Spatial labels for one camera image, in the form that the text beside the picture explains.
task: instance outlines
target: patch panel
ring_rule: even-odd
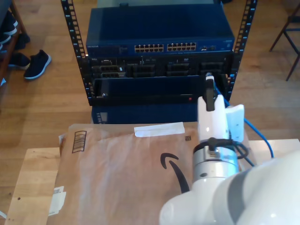
[[[196,43],[191,42],[191,43],[172,43],[168,44],[167,51],[172,52],[172,51],[194,51],[196,50]]]
[[[135,45],[136,53],[157,53],[163,51],[164,45]]]

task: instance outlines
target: black chair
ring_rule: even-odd
[[[294,12],[292,13],[292,15],[288,17],[286,24],[285,24],[284,27],[282,28],[281,32],[278,34],[278,36],[277,36],[277,38],[276,38],[274,44],[272,45],[272,47],[271,47],[271,49],[270,49],[270,52],[271,52],[271,51],[273,50],[274,46],[276,45],[277,41],[280,39],[281,35],[284,34],[285,37],[287,38],[287,40],[289,41],[289,43],[291,44],[292,48],[293,48],[293,49],[295,50],[295,52],[297,53],[298,56],[297,56],[297,58],[296,58],[296,60],[295,60],[295,62],[294,62],[294,64],[293,64],[293,66],[292,66],[292,68],[291,68],[291,70],[290,70],[289,75],[288,75],[287,78],[286,78],[286,81],[288,81],[288,80],[290,79],[290,76],[292,75],[292,73],[293,73],[293,71],[294,71],[294,69],[295,69],[295,67],[296,67],[296,65],[297,65],[297,63],[298,63],[298,61],[299,61],[299,59],[300,59],[300,52],[299,52],[299,50],[298,50],[297,47],[295,46],[294,42],[291,40],[290,36],[287,34],[287,31],[300,31],[300,28],[287,29],[287,26],[288,26],[292,21],[294,21],[294,19],[296,18],[295,15],[296,15],[296,13],[299,11],[299,9],[300,9],[300,3],[299,3],[298,6],[296,7],[296,9],[295,9]]]

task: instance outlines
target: barcode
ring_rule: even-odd
[[[74,136],[72,153],[84,151],[86,131],[77,131]]]

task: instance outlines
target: wooden table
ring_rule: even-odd
[[[270,159],[264,141],[249,141],[258,164]],[[270,140],[275,157],[300,150],[298,139]],[[45,225],[60,163],[59,148],[28,149],[5,225]]]

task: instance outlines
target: network switch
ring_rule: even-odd
[[[233,44],[219,4],[94,8],[86,42],[92,58],[230,52]]]

